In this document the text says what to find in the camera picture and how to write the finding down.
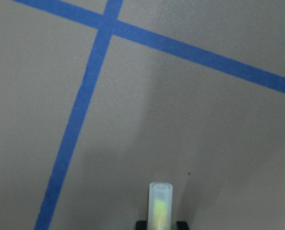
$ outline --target gray floor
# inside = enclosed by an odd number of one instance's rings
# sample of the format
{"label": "gray floor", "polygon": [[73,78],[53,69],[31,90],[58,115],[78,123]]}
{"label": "gray floor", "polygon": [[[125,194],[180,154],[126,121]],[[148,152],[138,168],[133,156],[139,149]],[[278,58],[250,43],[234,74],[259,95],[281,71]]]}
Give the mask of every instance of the gray floor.
{"label": "gray floor", "polygon": [[[285,77],[285,2],[124,0],[119,19]],[[34,227],[95,34],[0,0],[0,229]],[[113,36],[50,229],[131,230],[153,181],[193,230],[285,230],[285,94]]]}

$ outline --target blue tape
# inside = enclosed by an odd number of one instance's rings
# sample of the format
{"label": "blue tape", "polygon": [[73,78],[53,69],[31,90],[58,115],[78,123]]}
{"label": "blue tape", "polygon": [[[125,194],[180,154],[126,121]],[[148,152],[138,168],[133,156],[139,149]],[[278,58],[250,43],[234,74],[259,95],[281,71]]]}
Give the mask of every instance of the blue tape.
{"label": "blue tape", "polygon": [[99,23],[95,42],[87,62],[86,72],[61,141],[34,230],[47,230],[50,226],[56,203],[112,36],[112,30],[114,28],[112,20],[115,21],[117,18],[121,5],[122,0],[108,0],[107,2],[104,15],[111,20],[102,20]]}
{"label": "blue tape", "polygon": [[121,21],[114,35],[285,93],[285,78]]}
{"label": "blue tape", "polygon": [[[98,28],[107,15],[59,0],[14,0],[75,22]],[[195,46],[116,20],[113,34],[179,58],[285,93],[285,78]]]}

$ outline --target black holder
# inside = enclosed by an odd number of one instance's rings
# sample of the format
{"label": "black holder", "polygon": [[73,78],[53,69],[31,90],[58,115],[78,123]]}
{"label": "black holder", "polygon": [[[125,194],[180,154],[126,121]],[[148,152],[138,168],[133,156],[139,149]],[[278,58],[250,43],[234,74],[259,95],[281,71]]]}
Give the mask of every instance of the black holder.
{"label": "black holder", "polygon": [[[187,222],[185,221],[177,221],[178,230],[190,230]],[[147,221],[139,220],[136,222],[135,230],[147,230]]]}

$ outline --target yellow-green object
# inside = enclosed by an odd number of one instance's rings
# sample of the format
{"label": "yellow-green object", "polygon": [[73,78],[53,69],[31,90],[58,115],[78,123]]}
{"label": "yellow-green object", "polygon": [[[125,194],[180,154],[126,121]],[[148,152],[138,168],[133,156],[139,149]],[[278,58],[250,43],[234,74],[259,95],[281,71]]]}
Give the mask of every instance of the yellow-green object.
{"label": "yellow-green object", "polygon": [[167,207],[164,200],[156,199],[153,208],[153,228],[154,230],[165,229],[167,223]]}

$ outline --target clear plastic cylinder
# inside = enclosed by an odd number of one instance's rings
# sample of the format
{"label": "clear plastic cylinder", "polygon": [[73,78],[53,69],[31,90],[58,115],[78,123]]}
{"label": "clear plastic cylinder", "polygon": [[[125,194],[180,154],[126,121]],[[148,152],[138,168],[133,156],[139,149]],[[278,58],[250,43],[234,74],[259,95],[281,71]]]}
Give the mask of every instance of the clear plastic cylinder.
{"label": "clear plastic cylinder", "polygon": [[148,230],[171,229],[172,185],[153,182],[149,186]]}

